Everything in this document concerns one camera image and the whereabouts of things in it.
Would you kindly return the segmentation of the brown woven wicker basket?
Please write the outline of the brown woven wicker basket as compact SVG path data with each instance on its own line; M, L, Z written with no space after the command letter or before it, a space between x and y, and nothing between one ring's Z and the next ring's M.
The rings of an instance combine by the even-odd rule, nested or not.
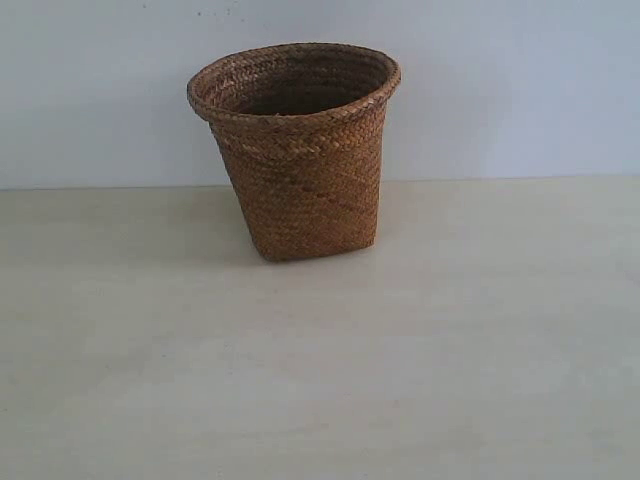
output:
M188 102L210 127L263 258L374 243L386 108L400 81L387 54L338 43L246 50L189 80Z

